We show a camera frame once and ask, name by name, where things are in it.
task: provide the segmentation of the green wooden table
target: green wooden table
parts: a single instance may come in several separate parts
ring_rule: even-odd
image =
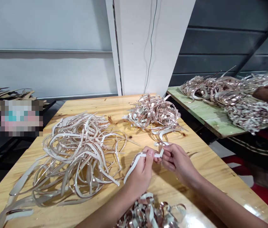
[[[192,103],[186,103],[191,101],[191,99],[182,94],[178,86],[168,87],[167,93],[171,94],[171,97],[176,102],[184,107],[218,138],[227,138],[246,132],[234,126],[221,108],[211,106],[198,100]]]

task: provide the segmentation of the silver metal strip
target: silver metal strip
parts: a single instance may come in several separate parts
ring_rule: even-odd
[[[106,97],[106,96],[118,96],[118,93],[95,93],[95,94],[82,94],[82,95],[70,95],[70,96],[57,96],[57,97],[37,97],[38,100],[46,99],[69,99],[69,98],[91,98],[91,97]]]
[[[7,53],[113,53],[112,51],[54,50],[54,49],[0,49]]]

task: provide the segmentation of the black cable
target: black cable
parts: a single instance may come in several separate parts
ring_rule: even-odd
[[[152,28],[152,34],[151,34],[151,58],[150,58],[150,63],[149,63],[149,68],[147,70],[147,82],[149,80],[149,72],[150,72],[150,66],[151,66],[151,60],[152,60],[152,52],[153,52],[153,46],[152,46],[152,36],[153,36],[153,32],[154,32],[154,24],[155,24],[155,16],[156,16],[156,11],[157,11],[157,1],[156,0],[156,7],[155,7],[155,13],[154,13],[154,19],[153,19],[153,28]],[[147,89],[147,83],[146,83],[146,87],[144,88],[143,93],[146,93],[146,89]]]

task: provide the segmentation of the corrugated metal wall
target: corrugated metal wall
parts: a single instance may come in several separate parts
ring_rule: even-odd
[[[266,31],[268,0],[196,0],[169,86],[239,65]],[[268,39],[238,75],[267,70]]]

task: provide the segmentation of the wood grain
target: wood grain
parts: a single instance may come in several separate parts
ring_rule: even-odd
[[[56,113],[50,123],[44,129],[44,136],[51,132],[51,127],[62,117],[73,116],[85,110],[89,113],[98,112],[98,115],[106,115],[115,129],[125,131],[132,140],[141,146],[129,143],[125,147],[126,154],[121,155],[121,164],[127,170],[135,154],[140,152],[144,146],[153,147],[154,141],[147,132],[134,128],[121,119],[127,114],[131,104],[136,102],[139,95],[123,97],[93,98],[83,100],[67,101]],[[190,129],[181,119],[181,126],[188,132],[173,132],[168,134],[172,143],[181,145],[190,155],[195,153],[191,160],[198,171],[211,183],[228,194],[231,198],[243,205],[246,209],[255,213],[258,217],[268,222],[268,206]],[[14,167],[9,171],[0,183],[0,212],[6,205],[8,193],[16,181],[34,162],[37,157],[44,154],[41,142],[43,137],[38,137],[29,149],[22,155]],[[31,186],[29,180],[25,189]],[[9,221],[7,227],[73,227],[93,211],[103,205],[115,194],[120,187],[115,184],[106,185],[91,200],[71,206],[52,206],[47,208],[34,208],[34,214],[26,218],[17,218]],[[153,177],[149,192],[155,194],[155,198],[167,201],[171,205],[183,203],[187,207],[187,227],[224,227],[224,224],[213,214],[213,212],[194,194],[193,191],[183,186],[175,176],[163,167],[153,164]]]
[[[192,100],[183,95],[178,86],[169,87],[167,93],[218,138],[227,138],[246,133],[242,128],[232,124],[222,108],[211,106],[201,100],[186,103]]]

